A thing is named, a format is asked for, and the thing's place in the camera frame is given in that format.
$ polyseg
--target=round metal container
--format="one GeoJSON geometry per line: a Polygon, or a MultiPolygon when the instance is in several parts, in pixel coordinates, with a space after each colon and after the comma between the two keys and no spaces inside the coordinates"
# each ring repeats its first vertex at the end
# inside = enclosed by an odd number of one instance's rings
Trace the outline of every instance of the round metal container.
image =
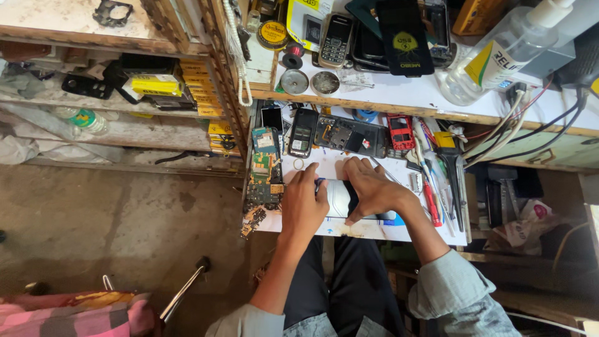
{"type": "Polygon", "coordinates": [[[308,89],[309,83],[308,76],[297,69],[287,69],[281,75],[281,87],[289,95],[303,94],[308,89]]]}
{"type": "Polygon", "coordinates": [[[321,71],[310,80],[310,87],[320,97],[332,97],[339,90],[339,77],[330,71],[321,71]]]}

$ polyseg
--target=person's right hand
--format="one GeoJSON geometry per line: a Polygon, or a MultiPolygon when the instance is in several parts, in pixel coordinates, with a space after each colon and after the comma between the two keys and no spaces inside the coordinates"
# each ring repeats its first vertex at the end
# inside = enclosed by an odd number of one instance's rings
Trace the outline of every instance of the person's right hand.
{"type": "Polygon", "coordinates": [[[406,211],[423,212],[418,197],[409,189],[387,179],[383,167],[373,168],[368,158],[359,160],[358,157],[351,157],[346,161],[343,179],[352,183],[360,200],[345,221],[346,225],[353,225],[365,216],[390,210],[400,216],[406,211]]]}

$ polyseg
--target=water bottle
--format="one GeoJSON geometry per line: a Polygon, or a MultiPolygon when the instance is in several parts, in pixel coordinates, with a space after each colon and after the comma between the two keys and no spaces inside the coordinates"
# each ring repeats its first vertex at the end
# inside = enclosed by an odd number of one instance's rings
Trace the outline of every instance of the water bottle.
{"type": "Polygon", "coordinates": [[[68,119],[72,124],[93,135],[100,136],[108,132],[108,122],[104,117],[87,109],[57,107],[54,114],[68,119]]]}

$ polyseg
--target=chair leg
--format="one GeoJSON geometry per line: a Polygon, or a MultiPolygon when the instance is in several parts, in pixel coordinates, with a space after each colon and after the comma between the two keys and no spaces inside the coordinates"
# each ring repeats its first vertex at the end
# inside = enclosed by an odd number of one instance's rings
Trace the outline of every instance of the chair leg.
{"type": "Polygon", "coordinates": [[[200,276],[203,273],[206,273],[210,270],[210,259],[208,259],[208,257],[206,257],[206,256],[202,256],[202,258],[200,258],[199,261],[195,264],[195,267],[197,268],[197,270],[195,271],[193,276],[191,276],[191,278],[187,281],[187,283],[185,283],[183,288],[181,288],[181,290],[179,290],[179,292],[175,295],[175,297],[173,297],[171,302],[167,305],[167,307],[160,314],[160,319],[164,323],[166,323],[170,319],[173,312],[177,309],[179,304],[181,304],[181,302],[183,300],[183,296],[188,291],[188,289],[192,286],[192,284],[196,281],[198,276],[200,276]]]}

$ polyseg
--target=black pants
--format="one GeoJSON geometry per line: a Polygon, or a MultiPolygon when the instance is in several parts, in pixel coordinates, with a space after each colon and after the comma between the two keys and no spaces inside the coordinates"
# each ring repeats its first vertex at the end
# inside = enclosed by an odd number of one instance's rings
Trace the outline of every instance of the black pants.
{"type": "Polygon", "coordinates": [[[322,236],[314,236],[295,270],[285,302],[285,329],[326,312],[339,336],[355,336],[362,318],[404,336],[400,311],[374,240],[335,237],[335,267],[327,289],[322,236]]]}

